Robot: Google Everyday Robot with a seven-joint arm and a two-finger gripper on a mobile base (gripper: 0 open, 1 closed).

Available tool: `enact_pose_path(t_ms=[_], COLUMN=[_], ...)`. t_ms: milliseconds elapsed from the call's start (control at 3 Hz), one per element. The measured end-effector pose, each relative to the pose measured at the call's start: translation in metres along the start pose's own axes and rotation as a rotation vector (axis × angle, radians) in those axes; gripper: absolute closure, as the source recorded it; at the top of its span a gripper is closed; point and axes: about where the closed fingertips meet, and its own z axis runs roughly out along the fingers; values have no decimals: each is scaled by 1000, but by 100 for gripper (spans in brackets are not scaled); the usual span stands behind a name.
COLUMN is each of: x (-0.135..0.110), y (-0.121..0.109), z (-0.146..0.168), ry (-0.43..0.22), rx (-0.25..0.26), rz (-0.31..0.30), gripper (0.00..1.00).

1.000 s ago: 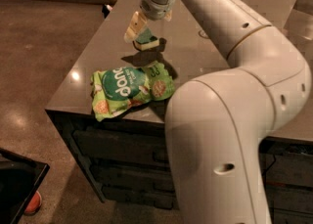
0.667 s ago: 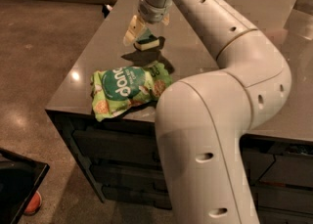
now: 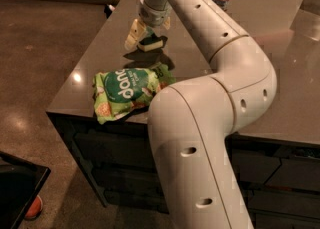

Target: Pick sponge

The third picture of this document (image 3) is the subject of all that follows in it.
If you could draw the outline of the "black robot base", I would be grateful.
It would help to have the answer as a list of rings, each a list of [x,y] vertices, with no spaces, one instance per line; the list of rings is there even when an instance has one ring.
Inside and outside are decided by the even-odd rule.
[[[51,170],[0,152],[0,229],[18,229]]]

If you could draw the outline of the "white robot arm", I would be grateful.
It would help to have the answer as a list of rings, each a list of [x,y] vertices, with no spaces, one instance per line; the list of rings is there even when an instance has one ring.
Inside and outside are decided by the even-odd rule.
[[[225,146],[270,107],[277,77],[256,41],[212,0],[140,0],[126,48],[175,12],[210,73],[169,85],[151,101],[148,135],[176,229],[254,229]]]

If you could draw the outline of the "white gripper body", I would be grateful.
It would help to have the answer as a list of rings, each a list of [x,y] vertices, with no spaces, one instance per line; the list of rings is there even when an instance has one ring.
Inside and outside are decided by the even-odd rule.
[[[153,8],[146,3],[146,0],[140,0],[139,16],[141,20],[149,27],[155,28],[162,26],[167,17],[170,18],[172,7],[167,1],[164,1],[164,7],[161,9]]]

